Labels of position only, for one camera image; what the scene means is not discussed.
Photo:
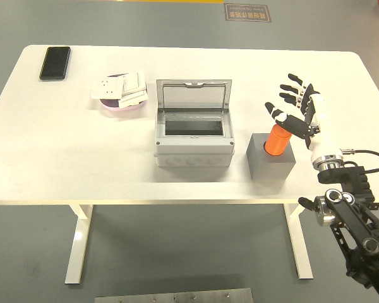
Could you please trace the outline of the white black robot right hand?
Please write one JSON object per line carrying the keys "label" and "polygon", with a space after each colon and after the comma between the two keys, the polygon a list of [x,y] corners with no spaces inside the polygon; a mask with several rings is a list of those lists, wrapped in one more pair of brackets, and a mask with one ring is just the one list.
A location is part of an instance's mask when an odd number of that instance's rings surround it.
{"label": "white black robot right hand", "polygon": [[302,118],[287,114],[274,104],[265,104],[276,124],[291,134],[305,140],[311,152],[311,162],[319,165],[323,160],[342,161],[342,152],[333,137],[330,110],[321,93],[313,85],[289,73],[290,85],[282,84],[279,96],[301,111]]}

